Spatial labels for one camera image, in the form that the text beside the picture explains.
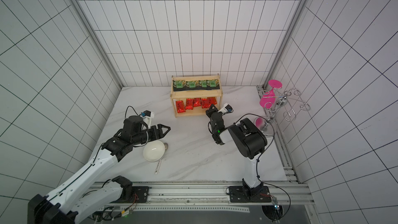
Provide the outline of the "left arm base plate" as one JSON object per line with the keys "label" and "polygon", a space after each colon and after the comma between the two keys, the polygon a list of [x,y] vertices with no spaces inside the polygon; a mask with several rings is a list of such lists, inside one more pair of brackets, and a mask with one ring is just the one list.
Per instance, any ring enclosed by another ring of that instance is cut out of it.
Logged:
{"label": "left arm base plate", "polygon": [[146,203],[149,196],[150,187],[147,186],[129,186],[124,191],[124,202],[132,203]]}

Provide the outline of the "green tea bag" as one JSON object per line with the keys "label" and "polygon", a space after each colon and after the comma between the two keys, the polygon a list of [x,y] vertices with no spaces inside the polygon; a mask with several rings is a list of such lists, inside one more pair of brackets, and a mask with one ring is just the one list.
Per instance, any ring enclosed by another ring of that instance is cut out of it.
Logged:
{"label": "green tea bag", "polygon": [[187,80],[186,81],[186,89],[187,90],[198,90],[199,81],[198,80]]}
{"label": "green tea bag", "polygon": [[185,80],[173,80],[173,90],[174,91],[185,91],[186,81]]}
{"label": "green tea bag", "polygon": [[199,80],[199,87],[202,90],[206,90],[208,88],[207,80]]}
{"label": "green tea bag", "polygon": [[220,89],[220,84],[218,79],[207,80],[208,90],[218,90]]}

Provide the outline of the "red tea bag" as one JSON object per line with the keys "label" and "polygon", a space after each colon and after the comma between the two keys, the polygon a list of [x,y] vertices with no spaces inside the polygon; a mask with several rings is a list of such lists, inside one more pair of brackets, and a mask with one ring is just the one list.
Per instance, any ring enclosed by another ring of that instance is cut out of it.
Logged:
{"label": "red tea bag", "polygon": [[199,107],[201,105],[202,105],[202,102],[201,102],[201,98],[200,97],[193,99],[193,107]]}
{"label": "red tea bag", "polygon": [[177,109],[177,113],[185,113],[186,108],[184,105],[184,101],[182,101],[182,100],[176,101],[176,109]]}
{"label": "red tea bag", "polygon": [[185,109],[193,110],[194,108],[194,99],[186,99]]}
{"label": "red tea bag", "polygon": [[210,108],[210,100],[209,100],[209,98],[201,99],[201,107],[203,109]]}
{"label": "red tea bag", "polygon": [[209,106],[217,105],[217,98],[216,97],[208,97]]}

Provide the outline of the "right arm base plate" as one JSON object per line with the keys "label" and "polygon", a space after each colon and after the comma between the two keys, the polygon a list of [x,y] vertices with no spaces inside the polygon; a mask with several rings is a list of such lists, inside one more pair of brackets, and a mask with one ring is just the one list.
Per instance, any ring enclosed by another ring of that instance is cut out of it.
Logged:
{"label": "right arm base plate", "polygon": [[271,203],[269,188],[259,185],[251,190],[244,186],[229,186],[226,190],[231,203]]}

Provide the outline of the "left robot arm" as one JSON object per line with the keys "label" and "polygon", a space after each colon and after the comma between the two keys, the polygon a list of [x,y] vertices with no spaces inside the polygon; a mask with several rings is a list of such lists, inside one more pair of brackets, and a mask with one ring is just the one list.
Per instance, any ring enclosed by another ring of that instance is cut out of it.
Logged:
{"label": "left robot arm", "polygon": [[134,148],[160,140],[170,132],[170,127],[151,125],[151,121],[152,116],[148,111],[126,118],[123,128],[104,142],[78,172],[45,196],[36,195],[29,201],[27,222],[78,224],[110,203],[145,203],[149,188],[134,187],[123,176],[112,178],[88,195],[85,192]]}

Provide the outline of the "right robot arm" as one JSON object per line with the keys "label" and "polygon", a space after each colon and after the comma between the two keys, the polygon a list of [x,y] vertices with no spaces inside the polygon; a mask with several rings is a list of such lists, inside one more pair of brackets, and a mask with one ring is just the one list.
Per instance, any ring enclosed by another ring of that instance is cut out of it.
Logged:
{"label": "right robot arm", "polygon": [[216,144],[224,145],[232,141],[245,158],[243,193],[248,198],[254,197],[263,189],[258,175],[258,163],[260,156],[265,152],[267,139],[248,118],[242,118],[226,127],[223,116],[232,112],[233,108],[229,104],[225,104],[221,109],[211,104],[206,110],[206,116],[209,117],[208,129]]}

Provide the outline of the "wooden two-tier shelf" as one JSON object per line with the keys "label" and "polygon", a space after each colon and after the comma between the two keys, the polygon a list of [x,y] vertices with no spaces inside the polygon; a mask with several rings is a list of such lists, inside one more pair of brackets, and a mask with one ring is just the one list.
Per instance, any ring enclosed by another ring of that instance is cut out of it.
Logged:
{"label": "wooden two-tier shelf", "polygon": [[[212,80],[218,79],[220,84],[220,89],[218,90],[202,90],[200,87],[198,90],[185,90],[185,91],[174,91],[173,90],[173,80]],[[209,75],[209,76],[188,76],[188,77],[171,77],[171,94],[170,99],[172,103],[172,107],[174,110],[175,117],[184,117],[184,116],[199,116],[204,115],[207,109],[203,109],[201,106],[194,107],[193,110],[186,110],[185,113],[177,113],[176,109],[176,101],[184,101],[184,105],[186,104],[186,99],[194,99],[200,97],[201,99],[205,99],[208,97],[216,97],[217,98],[217,108],[222,107],[223,100],[223,91],[221,85],[220,75]]]}

